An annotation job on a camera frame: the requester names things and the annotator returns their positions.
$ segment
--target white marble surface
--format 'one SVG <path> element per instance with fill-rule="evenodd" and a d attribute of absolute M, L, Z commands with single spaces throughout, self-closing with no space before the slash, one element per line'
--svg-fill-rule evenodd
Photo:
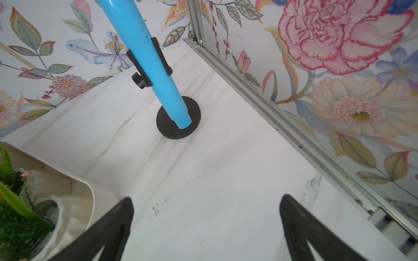
<path fill-rule="evenodd" d="M 407 260 L 184 42 L 163 52 L 201 107 L 190 136 L 158 132 L 161 105 L 130 68 L 2 139 L 131 197 L 124 261 L 288 260 L 285 193 L 369 260 Z"/>

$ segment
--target blue pole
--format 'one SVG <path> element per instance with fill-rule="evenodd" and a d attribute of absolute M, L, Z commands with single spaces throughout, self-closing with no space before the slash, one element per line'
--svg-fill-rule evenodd
<path fill-rule="evenodd" d="M 98 0 L 123 43 L 153 84 L 151 88 L 179 129 L 191 124 L 187 106 L 161 62 L 134 0 Z"/>

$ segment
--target black rubber disc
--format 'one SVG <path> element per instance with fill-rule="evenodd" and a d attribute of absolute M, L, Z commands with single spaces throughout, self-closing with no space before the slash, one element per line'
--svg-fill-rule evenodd
<path fill-rule="evenodd" d="M 181 139 L 190 135 L 199 125 L 200 122 L 200 108 L 197 102 L 192 98 L 182 96 L 186 103 L 189 115 L 191 118 L 191 124 L 185 129 L 179 129 L 177 125 L 170 119 L 166 110 L 161 106 L 157 113 L 157 128 L 162 135 L 169 139 Z"/>

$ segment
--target green leaf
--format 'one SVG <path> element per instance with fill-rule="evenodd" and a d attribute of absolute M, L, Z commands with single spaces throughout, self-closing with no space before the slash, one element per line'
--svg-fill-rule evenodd
<path fill-rule="evenodd" d="M 232 55 L 232 59 L 234 59 L 235 67 L 238 69 L 238 61 L 233 54 L 231 54 L 231 55 Z"/>
<path fill-rule="evenodd" d="M 26 203 L 0 181 L 0 193 L 6 202 L 25 218 L 40 218 Z"/>
<path fill-rule="evenodd" d="M 185 30 L 186 30 L 186 27 L 185 26 L 179 26 L 176 29 L 172 30 L 167 35 L 166 39 L 164 40 L 163 47 L 170 46 L 173 43 L 175 43 L 178 40 L 180 40 L 181 35 L 184 33 Z"/>
<path fill-rule="evenodd" d="M 47 101 L 40 101 L 40 100 L 31 100 L 31 99 L 26 99 L 25 100 L 33 105 L 39 106 L 39 107 L 55 107 L 55 105 L 47 102 Z"/>
<path fill-rule="evenodd" d="M 0 147 L 1 155 L 3 156 L 3 162 L 0 164 L 0 170 L 4 172 L 14 172 L 12 167 L 12 158 L 9 152 L 3 146 Z"/>
<path fill-rule="evenodd" d="M 90 33 L 91 31 L 93 31 L 93 22 L 90 19 L 90 17 L 80 8 L 72 4 L 70 4 L 70 6 L 73 9 L 73 13 L 77 17 L 78 21 L 80 22 L 80 24 L 84 26 L 84 28 L 86 28 L 87 32 Z"/>
<path fill-rule="evenodd" d="M 33 74 L 39 75 L 40 77 L 44 77 L 48 74 L 48 71 L 44 69 L 31 69 L 29 71 Z"/>
<path fill-rule="evenodd" d="M 257 20 L 263 16 L 254 8 L 254 6 L 249 0 L 238 0 L 235 1 L 234 4 L 241 12 L 241 14 L 245 16 L 247 19 Z"/>
<path fill-rule="evenodd" d="M 109 80 L 110 78 L 112 78 L 112 76 L 94 77 L 93 79 L 87 82 L 87 88 L 91 89 L 93 87 L 96 87 L 97 85 Z"/>
<path fill-rule="evenodd" d="M 408 154 L 409 151 L 401 151 L 385 159 L 385 169 L 392 180 L 401 179 L 408 174 Z"/>
<path fill-rule="evenodd" d="M 258 81 L 254 78 L 254 76 L 252 76 L 249 73 L 245 73 L 244 76 L 247 78 L 247 80 L 249 80 L 252 84 L 254 84 L 255 86 L 258 86 L 261 88 L 260 83 L 258 83 Z"/>
<path fill-rule="evenodd" d="M 39 48 L 39 55 L 45 56 L 52 54 L 54 43 L 54 41 L 47 41 L 41 44 L 41 47 Z"/>
<path fill-rule="evenodd" d="M 358 173 L 358 175 L 364 179 L 367 183 L 375 184 L 375 185 L 382 185 L 388 183 L 390 180 L 388 180 L 385 177 L 381 177 L 377 174 L 367 172 L 367 171 L 361 171 Z"/>
<path fill-rule="evenodd" d="M 26 56 L 38 56 L 36 55 L 36 53 L 32 52 L 29 49 L 26 49 L 25 47 L 22 46 L 9 46 L 10 49 L 12 49 L 15 52 L 18 52 L 22 55 L 26 55 Z"/>
<path fill-rule="evenodd" d="M 366 146 L 345 134 L 338 133 L 338 136 L 343 149 L 343 155 L 348 156 L 350 159 L 364 167 L 376 167 L 376 159 Z"/>
<path fill-rule="evenodd" d="M 218 15 L 219 22 L 221 22 L 221 25 L 225 28 L 227 35 L 229 35 L 228 24 L 227 24 L 227 20 L 225 19 L 224 14 L 219 8 L 216 8 L 216 14 Z"/>
<path fill-rule="evenodd" d="M 240 13 L 238 13 L 237 9 L 233 6 L 227 5 L 227 10 L 232 19 L 239 23 L 240 27 L 242 28 Z"/>
<path fill-rule="evenodd" d="M 48 71 L 50 73 L 65 73 L 69 69 L 73 68 L 74 66 L 66 65 L 66 64 L 60 64 L 60 63 L 54 63 L 48 68 Z"/>
<path fill-rule="evenodd" d="M 45 109 L 36 109 L 36 110 L 31 110 L 26 112 L 22 118 L 26 119 L 26 120 L 34 120 L 37 119 L 39 117 L 41 117 L 44 114 L 47 114 L 49 112 L 49 110 L 45 110 Z"/>
<path fill-rule="evenodd" d="M 38 50 L 42 42 L 41 35 L 14 7 L 12 8 L 12 14 L 10 16 L 10 26 L 22 42 L 33 50 Z"/>
<path fill-rule="evenodd" d="M 76 33 L 86 33 L 87 29 L 84 27 L 84 25 L 80 24 L 79 21 L 76 21 L 74 19 L 61 19 L 64 23 L 66 23 L 71 29 L 73 29 Z"/>
<path fill-rule="evenodd" d="M 294 119 L 297 123 L 299 123 L 299 125 L 301 125 L 302 128 L 304 128 L 307 132 L 309 132 L 313 137 L 318 138 L 316 136 L 314 130 L 311 128 L 311 126 L 309 126 L 309 124 L 307 124 L 304 120 L 302 120 L 298 116 L 294 115 L 293 113 L 290 113 L 288 111 L 286 111 L 286 112 L 292 119 Z"/>

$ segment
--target floral wallpaper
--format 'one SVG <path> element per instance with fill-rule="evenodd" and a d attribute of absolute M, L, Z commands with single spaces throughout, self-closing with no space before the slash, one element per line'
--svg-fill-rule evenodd
<path fill-rule="evenodd" d="M 206 46 L 418 225 L 418 2 L 205 5 Z"/>
<path fill-rule="evenodd" d="M 191 33 L 185 0 L 136 3 L 163 47 Z M 94 0 L 0 0 L 0 137 L 132 66 L 126 51 Z"/>

